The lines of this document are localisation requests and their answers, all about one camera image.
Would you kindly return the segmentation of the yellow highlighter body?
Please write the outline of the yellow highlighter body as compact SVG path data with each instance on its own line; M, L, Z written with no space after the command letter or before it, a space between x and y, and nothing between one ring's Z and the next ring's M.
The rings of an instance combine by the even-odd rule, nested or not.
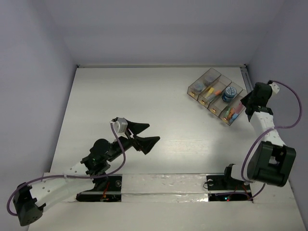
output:
M209 97L210 95L211 95L211 92L208 91L208 92L206 93L206 95L204 96L204 98L207 98L207 97Z

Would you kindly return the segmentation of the paperclip jar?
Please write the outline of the paperclip jar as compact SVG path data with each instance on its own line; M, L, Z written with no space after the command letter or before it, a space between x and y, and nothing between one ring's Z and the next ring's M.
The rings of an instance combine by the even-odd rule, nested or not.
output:
M205 89L205 85L204 85L203 82L196 82L196 83L194 83L194 85L193 85L193 90L194 90L197 94L201 93L204 89Z
M210 86L216 80L215 76L205 76L203 83L206 87Z

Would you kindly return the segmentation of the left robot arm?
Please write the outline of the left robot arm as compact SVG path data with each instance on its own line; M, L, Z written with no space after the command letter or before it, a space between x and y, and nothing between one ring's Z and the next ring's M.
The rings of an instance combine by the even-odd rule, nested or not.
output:
M104 190L108 177L119 169L108 171L110 163L122 156L121 167L126 162L126 151L134 148L148 154L159 136L139 137L150 125L135 123L123 117L110 121L113 142L98 139L90 148L90 153L62 174L48 175L21 183L9 197L7 211L19 220L20 226L28 226L40 219L45 211L59 202L81 192Z

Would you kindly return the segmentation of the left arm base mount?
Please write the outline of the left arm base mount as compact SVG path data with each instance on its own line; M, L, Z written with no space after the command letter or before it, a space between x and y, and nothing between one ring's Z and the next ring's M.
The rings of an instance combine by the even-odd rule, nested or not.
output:
M93 189L76 195L78 202L121 202L122 175L111 175L102 179Z

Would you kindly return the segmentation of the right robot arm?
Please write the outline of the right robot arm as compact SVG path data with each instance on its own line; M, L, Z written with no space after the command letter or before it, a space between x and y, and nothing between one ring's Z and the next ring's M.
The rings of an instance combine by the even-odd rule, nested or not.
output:
M241 99L248 121L258 134L240 170L241 178L246 182L257 181L283 187L290 175L296 151L283 142L278 130L295 127L301 120L303 109L301 101L298 100L299 115L295 123L288 126L274 124L273 111L267 103L273 94L279 92L281 84L276 80L258 82L253 90Z

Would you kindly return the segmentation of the blue lid pin jar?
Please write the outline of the blue lid pin jar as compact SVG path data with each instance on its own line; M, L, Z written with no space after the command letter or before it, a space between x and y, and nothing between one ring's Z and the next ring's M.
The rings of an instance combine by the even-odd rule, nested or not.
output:
M222 94L222 100L224 102L231 102L237 94L237 89L235 87L229 86L225 89Z

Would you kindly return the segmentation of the pink highlighter pen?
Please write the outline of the pink highlighter pen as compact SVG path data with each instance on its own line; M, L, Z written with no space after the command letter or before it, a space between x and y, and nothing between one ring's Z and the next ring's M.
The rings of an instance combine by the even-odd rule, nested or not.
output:
M235 113L235 114L240 114L242 108L243 108L243 104L242 104L242 103L239 103L238 106L235 108L234 113Z

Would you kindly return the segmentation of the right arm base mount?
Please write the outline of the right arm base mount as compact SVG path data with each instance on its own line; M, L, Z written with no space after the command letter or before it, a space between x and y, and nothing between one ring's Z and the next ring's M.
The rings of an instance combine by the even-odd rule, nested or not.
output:
M207 175L203 188L207 190L210 202L249 201L252 193L249 184L231 177L233 164L228 165L224 173Z

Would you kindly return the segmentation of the blue highlighter pen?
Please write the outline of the blue highlighter pen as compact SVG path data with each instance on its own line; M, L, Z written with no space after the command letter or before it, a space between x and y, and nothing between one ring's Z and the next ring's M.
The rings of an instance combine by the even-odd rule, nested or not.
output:
M230 123L232 123L237 117L238 117L238 114L234 113L230 119Z

